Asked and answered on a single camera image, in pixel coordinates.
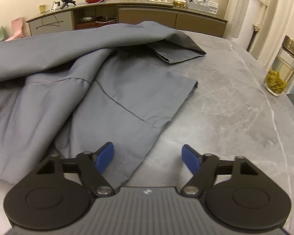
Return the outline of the grey garment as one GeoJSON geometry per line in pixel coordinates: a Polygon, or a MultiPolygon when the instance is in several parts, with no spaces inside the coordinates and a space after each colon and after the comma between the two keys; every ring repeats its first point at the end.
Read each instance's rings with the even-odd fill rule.
{"type": "Polygon", "coordinates": [[[105,172],[127,182],[197,87],[171,65],[205,55],[187,34],[145,21],[0,42],[0,180],[48,154],[115,147],[105,172]]]}

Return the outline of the glass tea bottle gold lid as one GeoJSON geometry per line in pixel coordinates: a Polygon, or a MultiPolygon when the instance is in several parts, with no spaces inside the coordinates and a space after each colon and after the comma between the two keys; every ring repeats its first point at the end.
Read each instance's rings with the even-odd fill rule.
{"type": "Polygon", "coordinates": [[[286,89],[294,75],[294,40],[286,35],[280,50],[268,70],[263,86],[273,96],[279,96],[286,89]]]}

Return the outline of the green plastic chair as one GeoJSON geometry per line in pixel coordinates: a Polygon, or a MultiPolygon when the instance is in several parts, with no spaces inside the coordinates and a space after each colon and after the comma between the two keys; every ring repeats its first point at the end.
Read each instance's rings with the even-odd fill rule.
{"type": "Polygon", "coordinates": [[[3,42],[7,39],[6,31],[3,26],[0,27],[0,42],[3,42]]]}

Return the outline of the pink plastic chair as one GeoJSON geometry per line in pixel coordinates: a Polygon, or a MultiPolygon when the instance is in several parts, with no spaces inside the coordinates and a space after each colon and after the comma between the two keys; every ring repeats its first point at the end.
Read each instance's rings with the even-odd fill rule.
{"type": "Polygon", "coordinates": [[[12,20],[11,22],[11,28],[14,31],[14,34],[9,37],[8,39],[6,39],[6,41],[11,41],[11,40],[15,40],[15,39],[20,39],[24,37],[24,33],[23,33],[23,18],[19,17],[17,19],[12,20]]]}

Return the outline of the long grey TV cabinet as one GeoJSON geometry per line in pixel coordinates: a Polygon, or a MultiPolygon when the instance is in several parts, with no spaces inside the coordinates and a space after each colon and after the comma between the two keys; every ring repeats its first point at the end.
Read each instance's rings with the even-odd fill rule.
{"type": "Polygon", "coordinates": [[[31,36],[99,28],[116,23],[139,24],[154,21],[170,28],[223,37],[227,21],[216,15],[149,1],[114,0],[81,3],[56,9],[27,20],[31,36]]]}

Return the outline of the white curtain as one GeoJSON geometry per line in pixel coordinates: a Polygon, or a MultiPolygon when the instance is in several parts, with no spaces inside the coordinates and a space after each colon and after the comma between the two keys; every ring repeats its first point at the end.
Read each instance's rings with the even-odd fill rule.
{"type": "Polygon", "coordinates": [[[294,0],[229,0],[224,38],[271,65],[285,35],[294,0]]]}

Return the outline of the white box of items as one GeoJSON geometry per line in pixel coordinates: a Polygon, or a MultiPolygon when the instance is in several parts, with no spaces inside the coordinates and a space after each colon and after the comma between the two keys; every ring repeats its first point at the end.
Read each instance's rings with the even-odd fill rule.
{"type": "Polygon", "coordinates": [[[186,7],[191,10],[206,12],[216,15],[219,4],[210,0],[186,0],[186,7]]]}

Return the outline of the gold tissue box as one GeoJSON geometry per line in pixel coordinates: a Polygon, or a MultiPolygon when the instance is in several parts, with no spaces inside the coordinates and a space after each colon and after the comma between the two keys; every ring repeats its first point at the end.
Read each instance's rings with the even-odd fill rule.
{"type": "Polygon", "coordinates": [[[176,7],[185,7],[185,0],[173,0],[172,4],[176,7]]]}

